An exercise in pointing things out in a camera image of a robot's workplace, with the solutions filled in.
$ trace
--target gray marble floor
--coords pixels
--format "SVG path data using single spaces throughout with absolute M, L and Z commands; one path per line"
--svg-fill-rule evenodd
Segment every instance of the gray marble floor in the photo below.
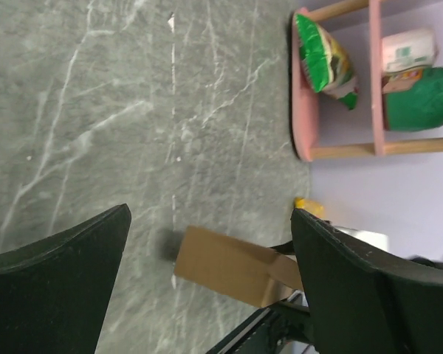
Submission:
M 0 252 L 132 211 L 98 353 L 204 353 L 252 311 L 171 275 L 191 223 L 289 238 L 296 4 L 0 1 Z

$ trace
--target lavender wall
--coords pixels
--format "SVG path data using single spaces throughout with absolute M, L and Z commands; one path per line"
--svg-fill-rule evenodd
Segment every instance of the lavender wall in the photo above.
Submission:
M 443 2 L 387 17 L 383 32 L 390 35 L 427 25 L 436 31 L 440 50 L 436 65 L 443 66 Z M 362 91 L 352 112 L 322 97 L 321 142 L 370 142 L 367 24 L 333 34 L 350 52 Z M 443 127 L 421 133 L 388 133 L 387 138 L 428 136 L 443 136 Z M 324 203 L 335 223 L 387 234 L 394 254 L 443 258 L 443 153 L 314 162 L 312 197 Z

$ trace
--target shelf unit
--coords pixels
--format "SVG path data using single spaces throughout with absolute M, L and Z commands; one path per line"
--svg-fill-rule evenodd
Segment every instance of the shelf unit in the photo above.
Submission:
M 362 156 L 387 156 L 404 153 L 443 152 L 443 138 L 385 140 L 382 112 L 382 30 L 381 0 L 344 0 L 309 12 L 305 7 L 295 13 L 307 15 L 321 22 L 356 10 L 369 7 L 371 50 L 371 118 L 374 142 L 338 146 L 319 146 L 318 95 L 313 92 L 301 69 L 298 48 L 298 30 L 292 21 L 292 132 L 298 155 L 311 162 L 315 159 L 338 159 Z

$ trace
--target green snack bag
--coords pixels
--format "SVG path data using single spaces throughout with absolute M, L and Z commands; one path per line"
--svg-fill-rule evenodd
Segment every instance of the green snack bag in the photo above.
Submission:
M 384 81 L 388 130 L 423 131 L 443 125 L 443 68 L 410 70 Z
M 295 22 L 303 70 L 313 91 L 324 92 L 349 109 L 356 107 L 357 76 L 348 53 L 310 18 L 297 14 Z

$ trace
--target wooden shelf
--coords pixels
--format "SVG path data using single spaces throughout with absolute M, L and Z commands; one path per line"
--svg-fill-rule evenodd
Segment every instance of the wooden shelf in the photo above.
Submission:
M 307 162 L 314 159 L 337 159 L 361 156 L 387 156 L 402 153 L 443 152 L 443 138 L 386 142 L 382 111 L 382 31 L 381 2 L 383 0 L 343 0 L 309 12 L 305 7 L 295 12 L 319 22 L 369 6 L 371 50 L 371 123 L 374 141 L 366 144 L 321 147 L 319 134 L 318 95 L 307 82 L 297 50 L 299 38 L 292 21 L 292 132 L 299 157 Z

